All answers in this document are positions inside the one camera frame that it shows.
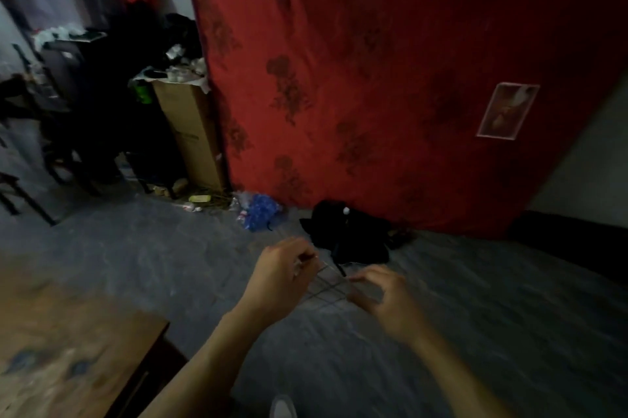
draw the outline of cardboard box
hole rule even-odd
[[[223,190],[226,185],[224,162],[207,95],[192,84],[154,81],[153,88],[175,134],[192,183]]]

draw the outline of yellow object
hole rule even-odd
[[[192,195],[190,201],[193,203],[206,203],[212,199],[211,195]]]

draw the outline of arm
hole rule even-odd
[[[348,299],[375,316],[388,335],[407,344],[423,360],[456,418],[513,416],[428,322],[408,292],[402,276],[385,266],[373,265],[350,280],[366,280],[382,288],[384,298],[381,304],[357,291]]]
[[[302,238],[266,248],[238,304],[140,417],[225,414],[249,349],[266,328],[296,307],[319,268],[315,250]]]

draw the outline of wrinkled fabric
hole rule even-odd
[[[627,0],[193,0],[235,189],[499,236],[628,52]],[[499,82],[539,84],[515,140]]]

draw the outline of forearm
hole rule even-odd
[[[247,352],[266,325],[238,306],[142,413],[141,418],[188,418],[223,412]]]
[[[456,418],[512,416],[428,322],[422,325],[411,348],[434,376]]]

